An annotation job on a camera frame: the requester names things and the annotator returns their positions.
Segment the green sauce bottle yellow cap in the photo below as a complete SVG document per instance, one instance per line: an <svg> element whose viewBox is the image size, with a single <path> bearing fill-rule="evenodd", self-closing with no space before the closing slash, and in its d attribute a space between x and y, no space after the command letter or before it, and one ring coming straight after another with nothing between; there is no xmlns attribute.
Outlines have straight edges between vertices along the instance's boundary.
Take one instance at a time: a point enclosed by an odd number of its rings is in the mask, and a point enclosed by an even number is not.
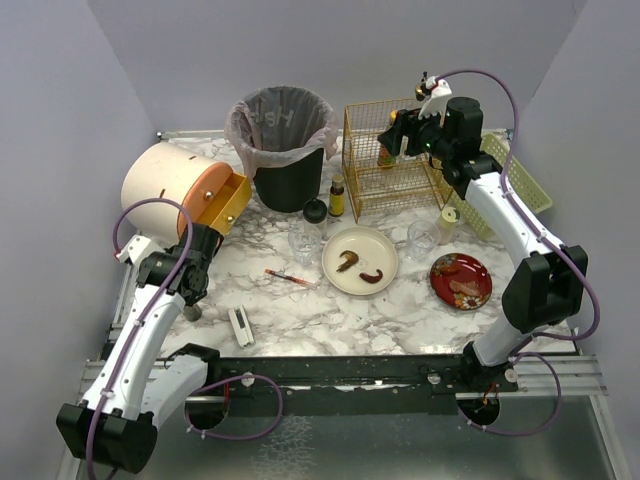
<svg viewBox="0 0 640 480"><path fill-rule="evenodd" d="M398 111L397 110L393 110L390 113L389 122L388 122L388 125L387 125L386 129L389 126L393 125L395 122L397 122L397 117L398 117ZM381 168L387 169L387 168L393 167L396 164L396 158L397 157L390 157L389 154L387 153L387 151L379 143L379 154L378 154L377 164Z"/></svg>

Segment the clear oil bottle gold cap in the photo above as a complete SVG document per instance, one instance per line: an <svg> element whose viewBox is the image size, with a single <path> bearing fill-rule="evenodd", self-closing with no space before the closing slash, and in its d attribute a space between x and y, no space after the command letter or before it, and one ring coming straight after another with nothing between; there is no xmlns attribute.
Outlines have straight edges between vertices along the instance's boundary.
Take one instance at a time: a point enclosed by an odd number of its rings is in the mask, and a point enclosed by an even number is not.
<svg viewBox="0 0 640 480"><path fill-rule="evenodd" d="M431 96L431 89L427 86L428 78L428 72L424 71L421 80L415 86L414 95L418 102L423 102Z"/></svg>

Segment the amber spice jar grey lid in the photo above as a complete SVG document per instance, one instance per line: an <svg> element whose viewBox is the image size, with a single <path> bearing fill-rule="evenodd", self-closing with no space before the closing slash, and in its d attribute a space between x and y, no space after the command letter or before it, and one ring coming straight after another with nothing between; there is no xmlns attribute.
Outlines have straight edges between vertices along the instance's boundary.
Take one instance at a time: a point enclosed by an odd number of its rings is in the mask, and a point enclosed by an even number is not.
<svg viewBox="0 0 640 480"><path fill-rule="evenodd" d="M186 305L183 310L183 316L188 322L196 322L201 318L202 310L197 304L192 306Z"/></svg>

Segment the small yellow label bottle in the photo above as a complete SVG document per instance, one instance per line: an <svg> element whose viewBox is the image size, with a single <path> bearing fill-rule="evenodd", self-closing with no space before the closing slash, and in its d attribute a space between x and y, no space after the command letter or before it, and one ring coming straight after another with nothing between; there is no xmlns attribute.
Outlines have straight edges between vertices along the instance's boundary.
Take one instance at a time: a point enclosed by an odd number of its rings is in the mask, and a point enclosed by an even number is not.
<svg viewBox="0 0 640 480"><path fill-rule="evenodd" d="M332 177L328 212L333 217L339 217L344 213L344 177L340 173L336 173Z"/></svg>

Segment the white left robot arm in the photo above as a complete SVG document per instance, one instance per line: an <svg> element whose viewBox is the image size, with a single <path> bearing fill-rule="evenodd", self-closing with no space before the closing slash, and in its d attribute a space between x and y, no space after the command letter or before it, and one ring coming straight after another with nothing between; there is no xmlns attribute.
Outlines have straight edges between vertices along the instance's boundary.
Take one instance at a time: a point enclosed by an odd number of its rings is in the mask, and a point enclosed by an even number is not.
<svg viewBox="0 0 640 480"><path fill-rule="evenodd" d="M129 315L105 364L76 404L61 406L56 426L71 454L132 474L148 463L160 426L213 372L217 354L192 346L156 381L149 376L176 318L203 299L208 269L223 241L196 224L163 249L142 235L117 253L137 271Z"/></svg>

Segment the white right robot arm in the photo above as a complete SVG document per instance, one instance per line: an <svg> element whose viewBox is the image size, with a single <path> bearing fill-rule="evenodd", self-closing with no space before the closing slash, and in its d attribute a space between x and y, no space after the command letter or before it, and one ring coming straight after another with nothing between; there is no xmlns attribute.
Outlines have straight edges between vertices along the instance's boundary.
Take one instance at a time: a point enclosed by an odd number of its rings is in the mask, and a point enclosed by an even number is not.
<svg viewBox="0 0 640 480"><path fill-rule="evenodd" d="M422 106L399 110L379 143L393 157L437 160L445 182L498 235L515 267L498 319L463 350L461 377L477 385L507 368L510 353L527 339L579 312L588 256L544 227L511 186L508 165L482 150L477 100L453 96L436 76L424 76L415 96Z"/></svg>

